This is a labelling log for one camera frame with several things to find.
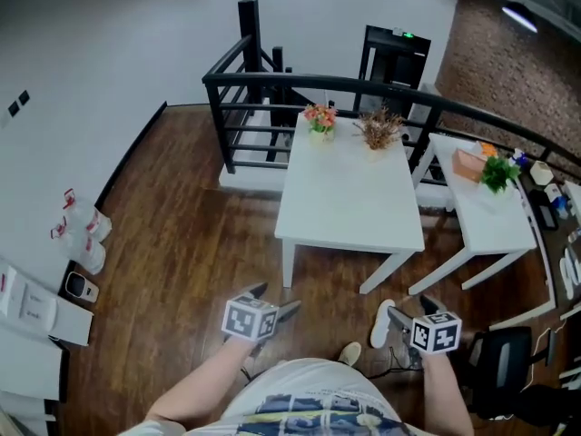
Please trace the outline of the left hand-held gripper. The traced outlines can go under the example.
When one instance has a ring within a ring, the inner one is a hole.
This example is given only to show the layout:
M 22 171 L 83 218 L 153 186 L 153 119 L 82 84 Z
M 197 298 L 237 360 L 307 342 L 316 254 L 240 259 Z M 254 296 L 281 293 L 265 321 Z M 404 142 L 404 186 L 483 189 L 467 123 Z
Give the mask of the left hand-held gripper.
M 300 309 L 301 301 L 281 306 L 264 301 L 261 297 L 268 289 L 266 282 L 258 282 L 226 302 L 222 318 L 224 341 L 231 337 L 255 344 L 251 356 L 258 356 L 264 343 L 275 333 L 277 323 L 284 323 Z

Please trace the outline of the white slipper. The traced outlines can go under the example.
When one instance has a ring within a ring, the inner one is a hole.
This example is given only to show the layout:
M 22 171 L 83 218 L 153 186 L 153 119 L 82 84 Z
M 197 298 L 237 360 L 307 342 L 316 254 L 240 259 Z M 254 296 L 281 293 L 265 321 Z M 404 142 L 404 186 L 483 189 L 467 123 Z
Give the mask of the white slipper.
M 392 299 L 386 299 L 379 305 L 369 337 L 369 343 L 372 348 L 380 349 L 385 345 L 391 322 L 389 309 L 395 306 L 396 304 Z

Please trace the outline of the person's right forearm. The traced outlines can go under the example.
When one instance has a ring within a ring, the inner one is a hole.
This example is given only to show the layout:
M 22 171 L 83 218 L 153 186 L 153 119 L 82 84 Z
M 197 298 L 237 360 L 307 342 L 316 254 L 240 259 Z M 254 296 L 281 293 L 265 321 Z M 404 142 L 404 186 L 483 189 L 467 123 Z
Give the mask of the person's right forearm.
M 420 354 L 424 370 L 424 426 L 437 436 L 474 436 L 458 380 L 446 354 Z

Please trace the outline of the person's left forearm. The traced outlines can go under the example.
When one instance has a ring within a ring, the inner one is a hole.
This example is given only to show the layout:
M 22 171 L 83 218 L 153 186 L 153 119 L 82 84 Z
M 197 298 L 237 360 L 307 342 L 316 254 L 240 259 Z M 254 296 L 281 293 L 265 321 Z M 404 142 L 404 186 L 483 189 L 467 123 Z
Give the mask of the person's left forearm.
M 257 343 L 229 338 L 202 365 L 158 398 L 145 419 L 173 421 L 188 427 L 204 420 L 226 396 Z

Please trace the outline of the beige shoe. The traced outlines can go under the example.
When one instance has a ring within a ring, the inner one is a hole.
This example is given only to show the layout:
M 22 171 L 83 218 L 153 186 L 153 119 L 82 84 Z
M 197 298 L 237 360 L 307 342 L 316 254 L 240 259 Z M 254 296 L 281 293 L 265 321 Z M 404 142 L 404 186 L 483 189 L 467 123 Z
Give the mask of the beige shoe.
M 362 346 L 359 342 L 350 342 L 340 352 L 338 362 L 354 367 L 361 355 Z

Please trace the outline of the small white table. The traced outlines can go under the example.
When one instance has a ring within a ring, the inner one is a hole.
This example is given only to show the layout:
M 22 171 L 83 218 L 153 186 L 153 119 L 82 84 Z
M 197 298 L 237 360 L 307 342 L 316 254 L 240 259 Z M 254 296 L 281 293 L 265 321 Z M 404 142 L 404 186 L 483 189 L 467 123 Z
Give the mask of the small white table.
M 412 181 L 419 185 L 432 161 L 438 161 L 450 192 L 446 205 L 456 211 L 464 247 L 413 284 L 409 288 L 410 295 L 423 292 L 476 256 L 499 254 L 499 260 L 462 283 L 462 288 L 468 290 L 537 247 L 518 190 L 509 186 L 507 197 L 500 199 L 497 207 L 492 209 L 482 200 L 484 185 L 454 173 L 453 153 L 457 150 L 467 152 L 472 149 L 473 143 L 442 134 L 430 134 L 428 137 L 428 147 L 412 174 Z

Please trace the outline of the large white table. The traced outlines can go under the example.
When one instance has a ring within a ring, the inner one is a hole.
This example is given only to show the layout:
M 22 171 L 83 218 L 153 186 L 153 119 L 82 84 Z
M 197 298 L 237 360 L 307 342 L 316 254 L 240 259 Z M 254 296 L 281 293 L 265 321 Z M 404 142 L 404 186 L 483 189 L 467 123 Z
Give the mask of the large white table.
M 297 120 L 276 222 L 282 284 L 292 285 L 297 246 L 385 253 L 360 286 L 367 294 L 424 250 L 419 206 L 401 139 L 372 151 L 353 120 L 338 118 L 330 142 Z

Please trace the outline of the orange tissue box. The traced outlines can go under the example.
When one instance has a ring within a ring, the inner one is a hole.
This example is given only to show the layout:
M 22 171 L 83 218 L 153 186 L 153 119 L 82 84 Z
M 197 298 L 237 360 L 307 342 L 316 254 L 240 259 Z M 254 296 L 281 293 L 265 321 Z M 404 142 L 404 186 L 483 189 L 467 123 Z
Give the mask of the orange tissue box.
M 452 169 L 455 175 L 474 183 L 479 183 L 486 164 L 481 156 L 476 156 L 462 149 L 452 154 Z

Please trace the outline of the green plant in white pot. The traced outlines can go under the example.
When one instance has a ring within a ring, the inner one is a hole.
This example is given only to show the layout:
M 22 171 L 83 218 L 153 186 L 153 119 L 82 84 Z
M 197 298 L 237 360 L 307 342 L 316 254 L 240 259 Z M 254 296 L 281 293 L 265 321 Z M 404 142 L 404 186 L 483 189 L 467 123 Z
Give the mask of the green plant in white pot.
M 508 182 L 517 179 L 520 172 L 520 167 L 508 159 L 489 156 L 484 164 L 479 182 L 493 194 L 498 194 L 504 192 Z

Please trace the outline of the black tray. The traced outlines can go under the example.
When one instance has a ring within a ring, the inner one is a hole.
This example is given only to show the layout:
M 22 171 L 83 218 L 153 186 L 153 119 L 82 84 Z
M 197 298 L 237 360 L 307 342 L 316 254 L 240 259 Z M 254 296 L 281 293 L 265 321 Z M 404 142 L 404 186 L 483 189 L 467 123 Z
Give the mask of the black tray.
M 558 222 L 546 193 L 534 189 L 527 194 L 527 197 L 539 227 L 547 231 L 556 231 Z

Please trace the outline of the pink flowers in white pot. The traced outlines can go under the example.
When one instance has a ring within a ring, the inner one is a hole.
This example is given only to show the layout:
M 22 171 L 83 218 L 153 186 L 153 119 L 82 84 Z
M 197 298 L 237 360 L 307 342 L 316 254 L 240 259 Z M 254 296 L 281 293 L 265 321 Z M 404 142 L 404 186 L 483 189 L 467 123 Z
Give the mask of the pink flowers in white pot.
M 331 142 L 335 135 L 337 111 L 332 106 L 309 104 L 302 112 L 310 125 L 309 135 L 318 143 Z

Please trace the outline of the white tissue box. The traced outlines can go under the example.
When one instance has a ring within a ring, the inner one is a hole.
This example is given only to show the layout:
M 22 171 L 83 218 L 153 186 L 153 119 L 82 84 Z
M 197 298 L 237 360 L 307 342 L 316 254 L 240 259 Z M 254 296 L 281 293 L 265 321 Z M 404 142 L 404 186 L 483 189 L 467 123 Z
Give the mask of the white tissue box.
M 537 186 L 547 186 L 554 178 L 551 168 L 542 161 L 534 161 L 529 174 Z

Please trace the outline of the clear plastic water bottle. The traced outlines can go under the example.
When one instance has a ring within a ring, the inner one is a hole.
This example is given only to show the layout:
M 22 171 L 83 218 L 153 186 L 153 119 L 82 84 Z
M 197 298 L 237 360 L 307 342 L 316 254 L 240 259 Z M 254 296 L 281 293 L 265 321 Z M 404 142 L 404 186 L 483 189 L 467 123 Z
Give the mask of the clear plastic water bottle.
M 74 189 L 64 192 L 64 215 L 75 228 L 86 231 L 97 242 L 103 242 L 113 229 L 111 219 L 101 213 L 89 200 L 76 197 Z
M 67 259 L 80 264 L 90 274 L 96 275 L 103 269 L 104 247 L 85 229 L 70 224 L 65 216 L 51 230 L 50 236 Z

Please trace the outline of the black door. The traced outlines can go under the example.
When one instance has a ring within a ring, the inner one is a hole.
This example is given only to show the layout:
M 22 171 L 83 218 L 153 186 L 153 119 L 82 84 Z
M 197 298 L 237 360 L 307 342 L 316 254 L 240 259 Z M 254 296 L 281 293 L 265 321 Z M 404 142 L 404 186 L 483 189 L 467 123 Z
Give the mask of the black door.
M 394 36 L 392 30 L 366 26 L 359 79 L 418 90 L 431 41 Z

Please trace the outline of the ceiling light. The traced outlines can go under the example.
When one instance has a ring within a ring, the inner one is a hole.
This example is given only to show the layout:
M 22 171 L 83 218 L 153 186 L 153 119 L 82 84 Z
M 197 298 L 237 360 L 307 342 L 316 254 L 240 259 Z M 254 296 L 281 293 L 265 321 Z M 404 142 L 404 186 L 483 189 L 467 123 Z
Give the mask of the ceiling light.
M 528 31 L 536 34 L 537 23 L 533 13 L 523 4 L 518 2 L 510 2 L 502 7 L 505 15 L 517 22 L 519 25 L 525 27 Z

